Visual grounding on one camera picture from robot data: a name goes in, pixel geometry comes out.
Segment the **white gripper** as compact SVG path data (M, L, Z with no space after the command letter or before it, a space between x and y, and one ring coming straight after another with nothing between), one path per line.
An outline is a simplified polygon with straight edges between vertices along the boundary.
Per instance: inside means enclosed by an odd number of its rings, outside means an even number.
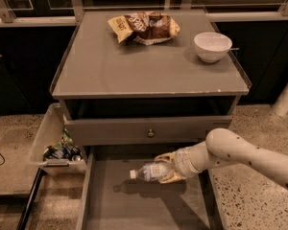
M165 163L174 163L174 170L171 170L158 182L161 184L173 183L184 180L185 178L192 178L196 174L202 172L199 167L195 166L195 158L198 153L193 147L178 149L173 152L166 152L154 158L155 161Z

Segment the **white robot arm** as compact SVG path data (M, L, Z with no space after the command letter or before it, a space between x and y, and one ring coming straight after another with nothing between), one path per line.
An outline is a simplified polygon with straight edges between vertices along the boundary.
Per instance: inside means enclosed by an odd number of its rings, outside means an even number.
M166 162L172 167L161 183L180 181L205 170L240 163L288 190L288 155L253 145L226 128L212 129L203 142L163 153L155 161Z

